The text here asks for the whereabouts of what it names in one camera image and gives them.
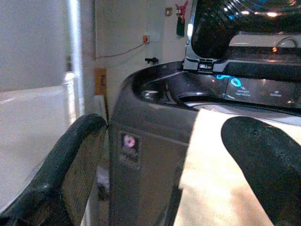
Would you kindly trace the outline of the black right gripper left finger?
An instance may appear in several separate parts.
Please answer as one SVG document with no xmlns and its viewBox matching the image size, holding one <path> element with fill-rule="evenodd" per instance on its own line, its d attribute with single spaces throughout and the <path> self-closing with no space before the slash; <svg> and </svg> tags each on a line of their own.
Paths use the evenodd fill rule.
<svg viewBox="0 0 301 226">
<path fill-rule="evenodd" d="M 0 212 L 2 226 L 79 226 L 107 130 L 96 114 L 80 116 L 59 138 L 31 181 Z"/>
</svg>

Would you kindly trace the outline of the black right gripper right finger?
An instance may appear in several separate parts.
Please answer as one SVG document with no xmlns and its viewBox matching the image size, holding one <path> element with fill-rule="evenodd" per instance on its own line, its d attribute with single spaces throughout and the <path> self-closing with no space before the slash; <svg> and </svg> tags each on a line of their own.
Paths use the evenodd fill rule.
<svg viewBox="0 0 301 226">
<path fill-rule="evenodd" d="M 301 224 L 301 147 L 281 129 L 260 120 L 227 119 L 222 142 L 276 226 Z"/>
</svg>

